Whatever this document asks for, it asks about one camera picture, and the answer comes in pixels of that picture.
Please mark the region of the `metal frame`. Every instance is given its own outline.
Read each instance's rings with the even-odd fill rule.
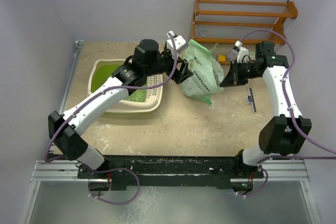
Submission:
[[[84,41],[77,41],[77,49],[75,53],[75,60],[72,65],[71,75],[67,84],[66,92],[60,106],[60,113],[64,110],[68,99],[68,94],[72,86],[73,77],[76,72],[76,67],[83,49]],[[22,216],[20,223],[29,224],[37,194],[39,192],[41,182],[84,182],[87,183],[88,179],[78,179],[78,168],[76,167],[77,161],[54,161],[52,163],[45,163],[44,161],[37,161],[32,179],[30,182],[28,202],[26,209]],[[304,199],[309,211],[310,219],[313,224],[321,223],[316,205],[309,185],[309,176],[306,170],[304,161],[301,160],[271,160],[262,164],[263,168],[269,174],[269,181],[299,181],[304,195]],[[231,179],[234,182],[244,182],[246,179],[237,178]],[[264,181],[264,179],[254,179],[255,181]],[[90,179],[90,182],[105,182],[105,179]]]

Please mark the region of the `white connector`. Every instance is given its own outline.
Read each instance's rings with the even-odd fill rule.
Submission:
[[[240,40],[237,40],[235,43],[235,46],[238,47],[238,49],[240,49],[242,45],[243,43]]]
[[[237,62],[238,63],[245,63],[248,60],[247,57],[244,58],[245,55],[249,55],[248,50],[245,47],[240,47],[239,53],[238,53],[238,56],[237,56]]]
[[[167,36],[169,37],[169,34],[171,34],[172,36],[176,36],[175,33],[173,31],[170,31],[167,33]],[[175,43],[175,46],[176,46],[176,50],[177,50],[177,53],[180,54],[182,53],[187,47],[188,47],[188,43],[187,41],[181,36],[181,35],[178,35],[177,37],[174,38],[174,43]],[[169,39],[167,40],[167,48],[173,52],[173,42],[172,40]]]

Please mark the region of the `cable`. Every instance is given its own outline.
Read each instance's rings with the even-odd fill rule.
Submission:
[[[100,197],[98,197],[98,196],[95,196],[95,195],[93,195],[92,194],[92,191],[91,191],[91,189],[90,189],[90,184],[88,184],[88,190],[89,190],[89,196],[91,196],[91,197],[93,197],[93,198],[95,198],[95,199],[97,199],[97,200],[100,200],[100,201],[102,201],[102,202],[105,202],[105,203],[107,203],[107,204],[111,204],[111,205],[125,205],[125,204],[127,204],[127,203],[130,203],[131,201],[133,201],[137,196],[138,196],[138,194],[139,194],[139,192],[140,192],[140,181],[139,181],[139,178],[137,177],[137,175],[132,171],[132,170],[129,170],[129,169],[127,169],[127,168],[114,168],[114,169],[110,169],[110,170],[93,170],[93,169],[91,169],[90,167],[88,167],[87,166],[87,169],[89,170],[89,171],[91,171],[91,172],[93,172],[93,173],[109,173],[109,172],[115,172],[115,171],[118,171],[118,170],[124,170],[124,171],[126,171],[126,172],[128,172],[128,173],[130,173],[130,174],[132,174],[134,177],[135,177],[135,179],[137,180],[136,181],[136,192],[135,192],[135,194],[134,194],[134,196],[132,197],[132,198],[130,198],[130,199],[128,199],[128,200],[125,200],[125,201],[122,201],[122,202],[114,202],[114,201],[109,201],[109,200],[105,200],[105,199],[102,199],[102,198],[100,198]]]
[[[174,37],[173,35],[171,35],[170,33],[168,33],[169,38],[171,39],[171,41],[173,42],[173,51],[174,51],[174,65],[173,65],[173,69],[171,71],[171,73],[169,74],[168,78],[166,80],[164,80],[163,82],[161,82],[160,84],[154,85],[154,86],[150,86],[150,87],[136,87],[136,86],[114,86],[114,87],[108,87],[106,89],[103,90],[103,92],[97,93],[94,96],[92,96],[90,99],[88,99],[85,103],[83,103],[80,107],[78,107],[78,109],[76,109],[74,111],[74,113],[69,116],[64,123],[57,129],[57,131],[54,133],[54,135],[52,136],[52,138],[50,139],[50,142],[47,146],[46,152],[44,154],[44,161],[45,162],[52,162],[54,160],[60,159],[62,157],[64,157],[64,155],[59,155],[56,156],[54,158],[48,159],[48,154],[49,154],[49,150],[53,144],[53,142],[55,141],[56,137],[58,136],[58,134],[63,130],[63,128],[72,120],[72,118],[74,118],[73,116],[76,116],[83,108],[85,108],[89,103],[91,103],[92,101],[94,101],[96,98],[98,98],[99,96],[101,96],[103,93],[106,93],[110,90],[113,89],[155,89],[158,88],[160,86],[165,85],[174,75],[175,70],[176,70],[176,66],[177,66],[177,50],[176,50],[176,45],[174,42]]]
[[[249,36],[250,34],[253,34],[253,33],[256,33],[258,31],[267,31],[267,32],[270,32],[270,33],[273,33],[277,36],[279,36],[281,39],[284,40],[284,42],[287,44],[287,46],[289,47],[289,50],[291,51],[292,53],[292,63],[291,65],[288,67],[288,69],[285,71],[285,74],[283,76],[283,79],[282,79],[282,91],[284,92],[284,96],[285,96],[285,99],[286,99],[286,102],[287,102],[287,105],[288,105],[288,108],[289,108],[289,113],[290,113],[290,116],[292,118],[292,122],[293,122],[293,125],[295,127],[295,129],[299,132],[299,134],[301,136],[303,136],[305,139],[307,139],[310,143],[312,143],[313,145],[317,146],[318,148],[321,148],[327,152],[330,152],[332,154],[336,154],[336,150],[333,150],[331,148],[328,148],[320,143],[318,143],[317,141],[315,141],[314,139],[312,139],[311,137],[309,137],[308,135],[306,135],[301,129],[300,127],[298,126],[296,120],[295,120],[295,115],[294,115],[294,110],[292,108],[292,105],[291,105],[291,102],[289,100],[289,96],[288,96],[288,93],[287,93],[287,90],[286,90],[286,77],[289,73],[289,71],[291,70],[291,68],[294,66],[295,64],[295,60],[296,60],[296,57],[295,57],[295,53],[294,53],[294,50],[291,46],[291,44],[288,42],[288,40],[282,36],[281,34],[275,32],[275,31],[272,31],[272,30],[267,30],[267,29],[258,29],[258,30],[254,30],[254,31],[251,31],[249,32],[248,34],[246,34],[240,41],[243,42],[243,40]]]
[[[310,156],[268,156],[268,157],[264,157],[261,160],[258,161],[258,165],[260,165],[262,162],[272,159],[272,158],[280,158],[280,159],[336,159],[336,157],[324,157],[324,156],[315,156],[315,157],[310,157]],[[266,182],[268,180],[268,173],[265,169],[263,169],[261,166],[259,166],[260,169],[262,169],[264,171],[264,173],[266,174],[266,179],[264,181],[264,183],[262,184],[262,186],[259,187],[258,190],[256,190],[255,192],[246,195],[246,197],[248,196],[252,196],[255,195],[256,193],[258,193],[261,189],[263,189],[266,186]]]
[[[257,193],[259,193],[266,186],[266,183],[268,181],[268,172],[265,169],[263,169],[262,166],[258,166],[258,168],[260,168],[266,175],[264,183],[257,190],[252,192],[251,194],[246,195],[246,194],[235,193],[236,195],[242,196],[244,198],[245,197],[250,197],[250,196],[253,196],[253,195],[256,195]]]
[[[253,175],[253,173],[250,173],[250,176],[248,177],[248,181],[247,182],[245,182],[245,183],[243,183],[241,186],[239,186],[236,190],[234,190],[233,188],[232,188],[232,191],[236,194],[236,192],[238,192],[238,191],[241,191],[242,189],[246,189],[246,185],[249,185],[250,183],[253,185],[253,179],[254,179],[254,175]],[[243,195],[246,195],[247,193],[249,193],[250,191],[252,191],[253,190],[253,187],[252,187],[252,189],[247,189],[244,193],[243,193]]]
[[[244,63],[244,59],[245,59],[245,57],[248,57],[248,59],[249,59],[250,61],[252,61],[250,55],[244,55],[243,58],[241,59],[241,60],[242,60],[242,63]]]
[[[107,183],[109,183],[110,187],[112,186],[111,177],[112,177],[112,173],[107,173]]]
[[[126,60],[124,61],[124,64],[127,64],[127,63],[130,61],[130,59],[132,59],[132,57],[133,57],[133,56],[128,56],[128,57],[126,58]]]

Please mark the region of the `black metal base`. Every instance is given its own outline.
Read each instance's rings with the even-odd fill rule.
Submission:
[[[194,157],[194,156],[126,156],[107,155],[102,170],[127,168],[136,173],[141,186],[210,186],[231,189],[231,178],[263,178],[257,167],[242,164],[241,156]],[[78,178],[104,178],[108,174],[92,173],[85,165],[79,166]],[[137,182],[130,173],[112,172],[111,190],[126,190]]]

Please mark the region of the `litter box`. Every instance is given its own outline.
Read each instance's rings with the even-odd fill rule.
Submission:
[[[123,59],[101,59],[94,63],[88,84],[88,95],[95,92],[111,76],[111,74],[122,65]],[[147,86],[160,84],[163,81],[162,74],[147,77]],[[114,104],[106,112],[108,113],[145,113],[154,111],[161,102],[163,86],[148,89],[136,90],[127,100],[121,100]]]

